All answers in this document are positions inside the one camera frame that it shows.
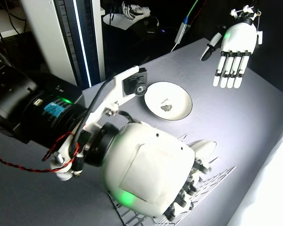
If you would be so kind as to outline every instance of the white object in robot hand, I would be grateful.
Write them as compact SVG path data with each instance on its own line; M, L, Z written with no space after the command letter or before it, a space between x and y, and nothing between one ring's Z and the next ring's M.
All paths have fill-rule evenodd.
M213 86L220 84L221 88L239 88L247 67L250 55L253 53L256 43L262 44L262 32L259 32L253 24L253 20L261 15L253 7L245 6L243 10L233 9L231 15L241 22L231 26L226 32L221 44L221 58L216 70ZM215 45L222 38L220 33L216 34L203 53L209 48L215 50Z
M122 2L122 11L125 17L129 20L137 22L145 17L150 16L150 9L148 7L140 7L138 5L125 5L125 2Z

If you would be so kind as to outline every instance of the blue label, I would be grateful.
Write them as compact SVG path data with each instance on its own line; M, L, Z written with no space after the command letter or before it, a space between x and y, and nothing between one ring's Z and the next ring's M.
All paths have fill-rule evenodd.
M46 105L44 108L45 111L47 111L49 114L58 117L65 108L61 107L60 105L57 105L56 103L51 102L50 104Z

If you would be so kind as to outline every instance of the green led light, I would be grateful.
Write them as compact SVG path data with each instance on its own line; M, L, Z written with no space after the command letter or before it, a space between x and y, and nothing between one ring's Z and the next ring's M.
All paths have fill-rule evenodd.
M134 202L135 196L129 192L123 191L123 193L119 197L119 202L124 206L132 206Z
M229 39L229 38L230 38L230 36L231 36L231 33L230 33L230 32L228 32L228 33L226 33L226 34L225 34L225 37L224 37L224 38L225 38L225 39Z
M61 98L61 100L65 101L66 103L72 104L72 102L70 100L67 100L65 98Z

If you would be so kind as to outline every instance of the white light strip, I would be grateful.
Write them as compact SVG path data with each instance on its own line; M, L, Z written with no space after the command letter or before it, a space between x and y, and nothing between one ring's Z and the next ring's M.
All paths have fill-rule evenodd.
M88 64L87 64L87 58L86 58L86 54L85 54L85 47L84 47L83 36L82 36L82 31L81 31L81 24L80 24L79 13L77 11L76 0L73 0L73 1L74 1L74 7L75 7L75 18L76 18L77 28L79 30L80 43L81 43L81 47L82 47L82 52L83 52L83 58L84 58L84 62L85 62L86 72L87 72L88 83L89 83L89 87L91 87L91 81L90 81L89 69L88 69Z

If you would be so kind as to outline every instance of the wire rack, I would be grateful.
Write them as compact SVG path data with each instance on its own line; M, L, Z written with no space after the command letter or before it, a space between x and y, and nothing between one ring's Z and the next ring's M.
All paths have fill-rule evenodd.
M211 177L210 179L198 183L197 193L192 198L194 208L208 194L210 194L214 190L214 188L216 188L231 172L233 172L235 168L236 167L234 166L226 169L225 171ZM109 195L109 198L124 226L175 226L190 213L190 211L181 213L175 218L173 222L169 222L165 216L162 216L161 218L147 217L135 211L129 210L122 204L115 201L111 197L111 195Z

